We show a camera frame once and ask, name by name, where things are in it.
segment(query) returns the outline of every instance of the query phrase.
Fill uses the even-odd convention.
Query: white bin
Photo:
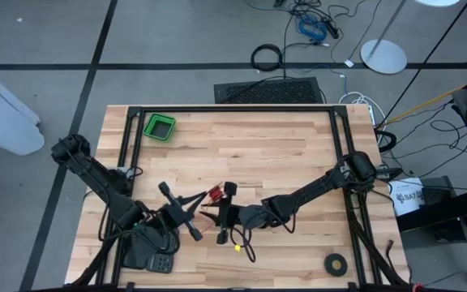
[[[17,155],[41,149],[45,138],[38,123],[39,117],[0,84],[0,147]]]

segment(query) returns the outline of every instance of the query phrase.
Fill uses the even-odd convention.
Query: black tape roll
[[[275,54],[279,57],[279,62],[277,62],[275,65],[270,66],[270,67],[261,67],[260,65],[257,65],[255,63],[255,55],[263,49],[269,49],[275,52]],[[279,49],[279,47],[277,47],[276,45],[273,45],[273,44],[260,45],[253,51],[253,53],[251,53],[251,66],[259,71],[264,71],[264,72],[274,71],[276,69],[279,69],[281,67],[281,64],[282,64],[281,49]]]
[[[340,267],[335,268],[335,263],[340,263]],[[325,260],[323,261],[323,266],[325,270],[328,271],[330,275],[334,277],[341,277],[347,273],[347,261],[345,258],[340,254],[331,254],[328,255]]]

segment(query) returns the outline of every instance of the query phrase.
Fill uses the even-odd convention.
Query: green container
[[[147,125],[145,125],[144,135],[157,140],[168,141],[175,126],[175,118],[163,114],[151,114]]]

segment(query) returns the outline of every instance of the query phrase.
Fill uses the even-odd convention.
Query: wooden table
[[[106,111],[96,159],[107,167],[117,165],[127,109],[124,105],[111,105]],[[366,106],[347,105],[347,110],[356,150],[366,152],[375,165],[381,164]],[[149,208],[159,208],[166,202],[157,189],[162,181],[169,184],[175,195],[188,196],[228,180],[239,185],[234,204],[260,204],[264,197],[295,191],[336,164],[327,114],[186,112],[168,115],[177,120],[170,142],[147,136],[141,141],[139,167],[144,174],[135,180],[133,199],[142,200]],[[338,127],[346,152],[341,122]],[[126,165],[131,160],[134,137],[131,133]],[[376,182],[376,190],[388,193],[384,183]],[[392,262],[396,271],[408,280],[391,202],[370,192],[366,203],[376,246],[384,254],[388,240],[395,242],[390,253]],[[98,252],[101,243],[96,233],[103,209],[104,204],[96,195],[91,194],[85,200],[66,282],[74,281]],[[204,230],[210,221],[198,214],[195,224]],[[133,281],[137,287],[159,288],[346,288],[348,281],[358,282],[341,190],[331,191],[300,208],[294,234],[281,227],[254,230],[251,242],[257,255],[254,264],[244,251],[237,253],[231,241],[224,246],[216,245],[216,227],[205,231],[199,242],[192,239],[187,228],[180,228],[180,232],[182,246],[175,256],[172,273],[122,268],[120,286]],[[372,282],[363,245],[362,250],[366,279]],[[332,277],[323,267],[325,256],[333,252],[347,259],[349,270],[343,277]],[[113,260],[114,251],[111,251],[105,282],[110,281]]]

